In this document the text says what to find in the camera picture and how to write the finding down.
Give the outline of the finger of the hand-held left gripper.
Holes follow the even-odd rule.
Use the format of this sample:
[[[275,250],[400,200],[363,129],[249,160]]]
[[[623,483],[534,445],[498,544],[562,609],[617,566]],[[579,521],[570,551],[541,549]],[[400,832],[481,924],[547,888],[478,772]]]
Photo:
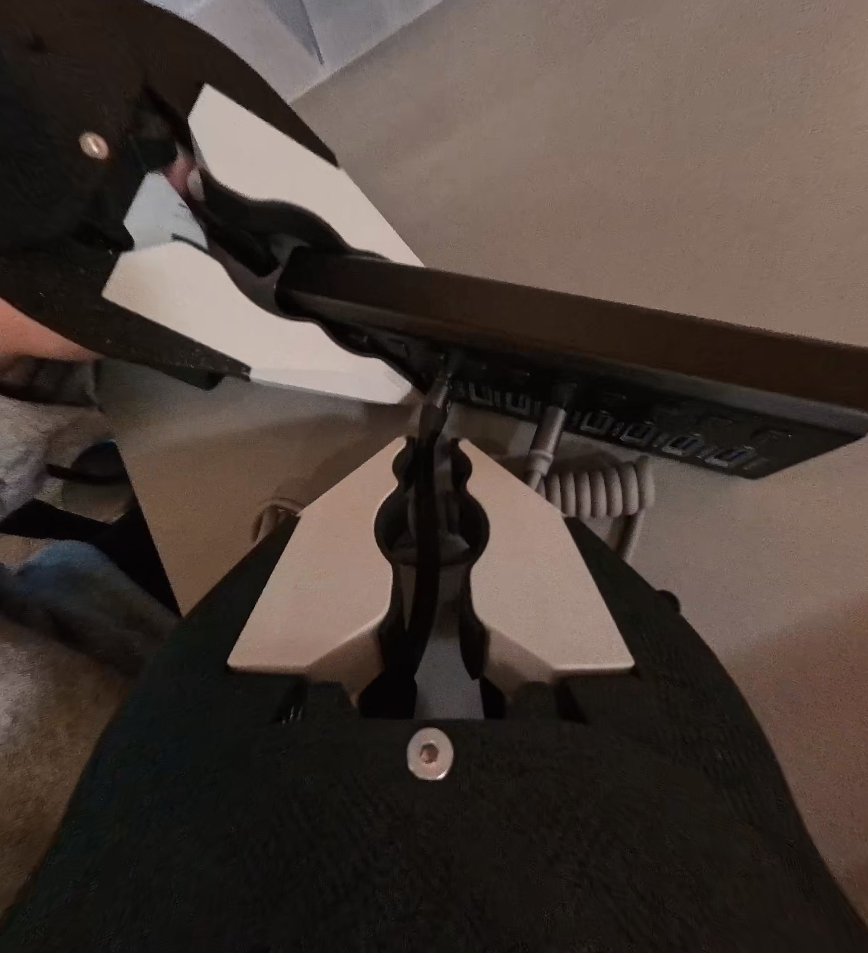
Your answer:
[[[254,383],[413,402],[412,385],[379,358],[346,351],[316,324],[275,315],[240,290],[166,176],[144,177],[124,224],[135,246],[119,256],[106,300],[235,359]]]
[[[328,160],[211,86],[204,86],[188,123],[202,167],[230,192],[280,201],[313,214],[344,243],[403,265],[420,267],[358,185]]]

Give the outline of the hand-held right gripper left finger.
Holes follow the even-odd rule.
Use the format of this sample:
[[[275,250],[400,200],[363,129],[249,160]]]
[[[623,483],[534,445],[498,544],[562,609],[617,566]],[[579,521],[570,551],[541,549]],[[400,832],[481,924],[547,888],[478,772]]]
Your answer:
[[[380,626],[393,570],[376,535],[399,487],[398,437],[301,510],[232,649],[230,669],[369,684],[382,669]]]

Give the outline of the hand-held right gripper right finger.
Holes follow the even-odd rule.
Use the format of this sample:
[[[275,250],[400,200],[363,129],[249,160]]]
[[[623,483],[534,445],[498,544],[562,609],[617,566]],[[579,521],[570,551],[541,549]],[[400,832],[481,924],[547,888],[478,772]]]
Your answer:
[[[631,672],[634,661],[565,517],[466,439],[451,446],[462,535],[464,662],[494,684]]]

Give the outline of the black usb hub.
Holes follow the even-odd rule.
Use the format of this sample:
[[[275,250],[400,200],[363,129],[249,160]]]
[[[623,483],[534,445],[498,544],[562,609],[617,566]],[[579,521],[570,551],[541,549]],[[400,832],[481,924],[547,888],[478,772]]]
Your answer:
[[[421,392],[726,476],[868,435],[868,348],[311,249],[273,303]]]

